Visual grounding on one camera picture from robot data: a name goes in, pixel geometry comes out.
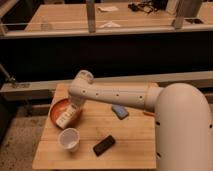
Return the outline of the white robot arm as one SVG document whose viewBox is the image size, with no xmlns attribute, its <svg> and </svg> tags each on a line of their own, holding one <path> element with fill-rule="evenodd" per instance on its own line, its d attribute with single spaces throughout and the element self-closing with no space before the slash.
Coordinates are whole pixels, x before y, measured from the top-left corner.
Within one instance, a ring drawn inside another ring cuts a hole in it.
<svg viewBox="0 0 213 171">
<path fill-rule="evenodd" d="M 156 171 L 213 171 L 213 113 L 203 93 L 186 83 L 166 87 L 99 85 L 80 71 L 69 95 L 155 114 Z"/>
</svg>

